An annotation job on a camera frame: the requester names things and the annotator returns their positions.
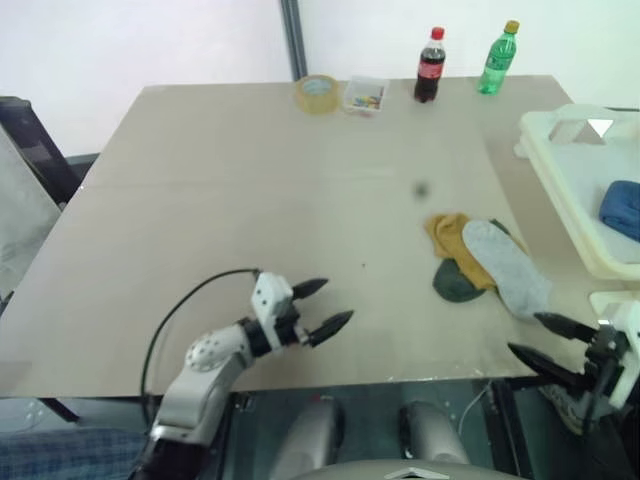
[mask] small plastic container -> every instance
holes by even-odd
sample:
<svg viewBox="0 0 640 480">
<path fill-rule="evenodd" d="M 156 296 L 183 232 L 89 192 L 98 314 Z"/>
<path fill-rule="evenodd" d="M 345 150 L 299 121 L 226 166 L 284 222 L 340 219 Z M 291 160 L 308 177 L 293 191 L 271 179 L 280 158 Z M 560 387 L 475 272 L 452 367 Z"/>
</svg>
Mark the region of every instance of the small plastic container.
<svg viewBox="0 0 640 480">
<path fill-rule="evenodd" d="M 371 77 L 351 77 L 343 96 L 343 106 L 348 113 L 372 116 L 382 111 L 382 104 L 389 91 L 389 80 Z"/>
</svg>

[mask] tape roll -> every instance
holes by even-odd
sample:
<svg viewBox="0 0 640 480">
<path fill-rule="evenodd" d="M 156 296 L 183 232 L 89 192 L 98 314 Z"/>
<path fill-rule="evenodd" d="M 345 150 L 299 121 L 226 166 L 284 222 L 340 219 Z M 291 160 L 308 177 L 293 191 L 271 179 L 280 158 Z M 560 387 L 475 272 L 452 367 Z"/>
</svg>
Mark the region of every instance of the tape roll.
<svg viewBox="0 0 640 480">
<path fill-rule="evenodd" d="M 296 102 L 307 113 L 333 112 L 338 107 L 338 82 L 327 75 L 309 75 L 296 82 Z"/>
</svg>

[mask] white wall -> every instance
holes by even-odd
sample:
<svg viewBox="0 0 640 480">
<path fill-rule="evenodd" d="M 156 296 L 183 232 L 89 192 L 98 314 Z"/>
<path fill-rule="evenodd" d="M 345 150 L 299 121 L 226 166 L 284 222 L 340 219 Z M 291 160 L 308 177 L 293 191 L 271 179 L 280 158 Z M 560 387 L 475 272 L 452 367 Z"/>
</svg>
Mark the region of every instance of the white wall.
<svg viewBox="0 0 640 480">
<path fill-rule="evenodd" d="M 65 155 L 98 152 L 140 89 L 291 79 L 278 0 L 0 0 L 0 95 Z"/>
<path fill-rule="evenodd" d="M 413 77 L 443 25 L 445 75 L 477 75 L 516 18 L 512 73 L 639 103 L 640 0 L 299 2 L 310 72 Z M 65 155 L 100 151 L 145 85 L 291 78 L 278 0 L 0 0 L 0 21 L 0 95 L 31 100 Z"/>
<path fill-rule="evenodd" d="M 414 77 L 431 27 L 445 76 L 479 75 L 505 21 L 521 22 L 513 74 L 552 74 L 576 102 L 640 103 L 640 0 L 300 0 L 309 71 Z"/>
</svg>

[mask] green plastic bottle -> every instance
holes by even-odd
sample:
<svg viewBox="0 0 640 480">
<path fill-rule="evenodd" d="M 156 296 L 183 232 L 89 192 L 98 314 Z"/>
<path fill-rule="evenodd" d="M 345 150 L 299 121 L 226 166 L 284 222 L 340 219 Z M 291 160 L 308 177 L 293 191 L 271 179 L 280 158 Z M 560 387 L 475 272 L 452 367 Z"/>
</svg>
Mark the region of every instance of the green plastic bottle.
<svg viewBox="0 0 640 480">
<path fill-rule="evenodd" d="M 516 33 L 520 23 L 509 20 L 504 27 L 504 33 L 493 42 L 484 72 L 478 82 L 478 91 L 485 95 L 495 95 L 500 91 L 504 77 L 516 55 Z"/>
</svg>

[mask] blue patterned fabric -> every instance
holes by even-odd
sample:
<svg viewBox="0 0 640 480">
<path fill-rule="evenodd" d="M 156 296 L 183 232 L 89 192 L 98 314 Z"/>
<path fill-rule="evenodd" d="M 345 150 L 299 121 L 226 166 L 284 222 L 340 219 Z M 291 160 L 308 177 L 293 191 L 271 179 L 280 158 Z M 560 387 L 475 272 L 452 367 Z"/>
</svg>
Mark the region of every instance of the blue patterned fabric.
<svg viewBox="0 0 640 480">
<path fill-rule="evenodd" d="M 600 206 L 600 220 L 640 242 L 640 183 L 613 182 Z"/>
<path fill-rule="evenodd" d="M 126 479 L 145 436 L 110 428 L 0 435 L 1 480 Z"/>
</svg>

